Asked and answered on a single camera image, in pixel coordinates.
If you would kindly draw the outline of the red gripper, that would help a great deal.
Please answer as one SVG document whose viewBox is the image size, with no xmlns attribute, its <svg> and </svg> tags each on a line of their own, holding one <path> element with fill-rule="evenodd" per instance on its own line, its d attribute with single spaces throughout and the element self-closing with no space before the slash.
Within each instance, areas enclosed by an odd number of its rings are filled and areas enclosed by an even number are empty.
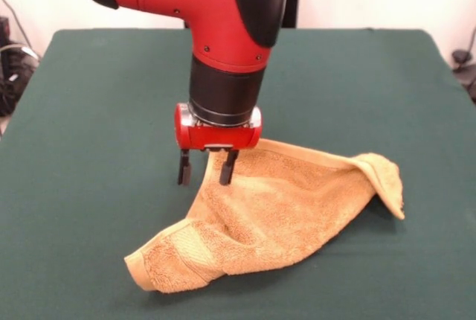
<svg viewBox="0 0 476 320">
<path fill-rule="evenodd" d="M 239 150 L 254 148 L 262 133 L 262 113 L 255 106 L 249 122 L 238 127 L 218 127 L 196 118 L 186 103 L 177 103 L 174 112 L 176 142 L 180 150 L 178 184 L 188 186 L 191 176 L 190 151 L 229 149 L 219 177 L 221 185 L 231 183 Z"/>
</svg>

